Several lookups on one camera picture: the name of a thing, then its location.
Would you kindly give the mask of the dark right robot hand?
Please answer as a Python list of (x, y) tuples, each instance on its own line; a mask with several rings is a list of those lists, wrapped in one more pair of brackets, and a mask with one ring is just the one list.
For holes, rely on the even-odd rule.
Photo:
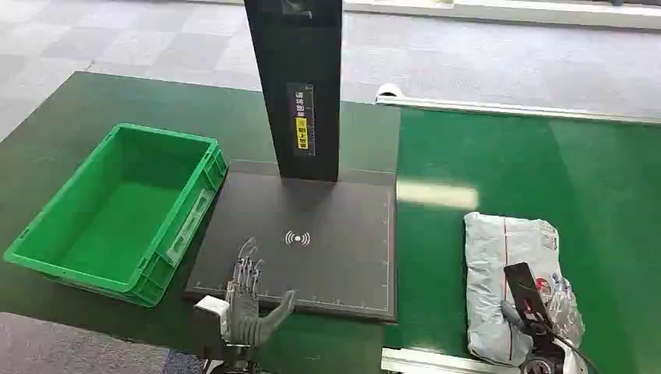
[(533, 339), (534, 346), (552, 344), (555, 328), (543, 303), (527, 263), (504, 267), (513, 301), (502, 301), (501, 311), (508, 322)]

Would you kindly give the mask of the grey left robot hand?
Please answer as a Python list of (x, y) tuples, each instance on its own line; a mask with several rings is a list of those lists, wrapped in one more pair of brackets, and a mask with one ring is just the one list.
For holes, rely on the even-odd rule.
[(229, 303), (226, 340), (231, 344), (258, 347), (264, 344), (278, 327), (292, 314), (296, 291), (286, 291), (277, 308), (268, 315), (259, 314), (258, 290), (263, 260), (255, 257), (258, 245), (254, 237), (240, 247), (232, 278), (227, 284)]

